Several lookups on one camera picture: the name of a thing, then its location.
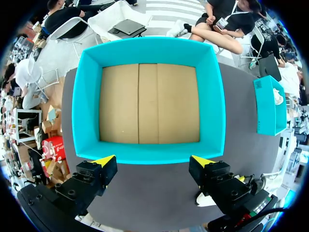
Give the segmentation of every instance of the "cardboard bottom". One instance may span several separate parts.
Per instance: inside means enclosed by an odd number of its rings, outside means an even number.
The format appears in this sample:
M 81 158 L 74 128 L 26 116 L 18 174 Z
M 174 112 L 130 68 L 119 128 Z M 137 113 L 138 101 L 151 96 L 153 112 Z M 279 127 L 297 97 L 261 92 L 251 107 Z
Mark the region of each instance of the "cardboard bottom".
M 199 142 L 196 70 L 170 64 L 103 69 L 100 140 L 127 144 Z

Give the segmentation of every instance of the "lanyard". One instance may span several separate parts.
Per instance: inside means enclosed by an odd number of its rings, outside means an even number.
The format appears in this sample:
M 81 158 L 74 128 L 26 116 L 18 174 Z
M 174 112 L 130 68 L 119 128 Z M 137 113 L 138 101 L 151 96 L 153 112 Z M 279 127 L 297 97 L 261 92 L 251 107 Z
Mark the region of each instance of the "lanyard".
M 226 20 L 226 21 L 227 21 L 227 20 L 229 19 L 229 17 L 231 17 L 232 15 L 239 15 L 239 14 L 246 14 L 246 13 L 249 13 L 249 12 L 235 12 L 235 13 L 234 13 L 234 11 L 236 10 L 237 3 L 238 3 L 238 1 L 235 2 L 234 7 L 233 7 L 233 10 L 232 10 L 232 13 L 231 13 L 229 16 L 225 17 L 225 20 Z

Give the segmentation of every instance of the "dark gray tabletop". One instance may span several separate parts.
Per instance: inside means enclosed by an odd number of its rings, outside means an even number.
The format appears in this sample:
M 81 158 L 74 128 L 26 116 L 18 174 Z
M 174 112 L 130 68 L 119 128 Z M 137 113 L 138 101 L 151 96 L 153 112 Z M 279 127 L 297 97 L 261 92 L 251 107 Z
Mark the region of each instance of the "dark gray tabletop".
M 280 136 L 256 133 L 253 87 L 256 77 L 231 66 L 219 65 L 225 90 L 225 151 L 222 157 L 212 160 L 225 161 L 235 174 L 259 176 L 269 173 L 275 163 Z M 75 172 L 75 166 L 84 160 L 76 157 L 72 137 L 71 104 L 75 74 L 76 69 L 67 73 L 62 99 L 63 138 L 71 172 Z M 210 110 L 216 110 L 215 107 L 213 105 Z M 188 172 L 188 163 L 118 164 L 118 173 L 108 189 L 102 197 L 93 200 L 88 211 L 95 221 L 118 229 L 140 232 L 178 230 L 201 225 L 222 215 L 217 206 L 195 206 L 197 192 L 198 186 Z

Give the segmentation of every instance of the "white tissue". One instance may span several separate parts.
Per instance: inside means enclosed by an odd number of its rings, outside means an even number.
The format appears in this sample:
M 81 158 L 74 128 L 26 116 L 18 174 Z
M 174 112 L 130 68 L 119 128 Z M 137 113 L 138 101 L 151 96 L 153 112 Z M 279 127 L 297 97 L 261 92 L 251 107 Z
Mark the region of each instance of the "white tissue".
M 283 96 L 279 94 L 279 90 L 273 88 L 274 97 L 275 97 L 275 104 L 280 105 L 283 102 Z

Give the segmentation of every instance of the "teal plastic bin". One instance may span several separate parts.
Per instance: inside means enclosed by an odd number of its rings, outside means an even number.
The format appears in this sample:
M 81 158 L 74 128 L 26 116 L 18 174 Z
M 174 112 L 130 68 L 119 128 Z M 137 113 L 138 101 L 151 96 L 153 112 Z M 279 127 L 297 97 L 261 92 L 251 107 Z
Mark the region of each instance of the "teal plastic bin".
M 196 68 L 200 141 L 182 144 L 121 144 L 99 140 L 99 98 L 104 67 L 161 63 Z M 210 102 L 215 110 L 209 107 Z M 225 98 L 218 61 L 211 45 L 178 38 L 142 37 L 103 43 L 83 51 L 72 101 L 76 155 L 97 160 L 117 156 L 118 163 L 189 162 L 191 155 L 221 156 L 225 143 Z
M 257 107 L 257 133 L 275 136 L 286 129 L 286 101 L 283 87 L 268 75 L 253 81 Z M 283 96 L 283 103 L 275 105 L 273 88 Z

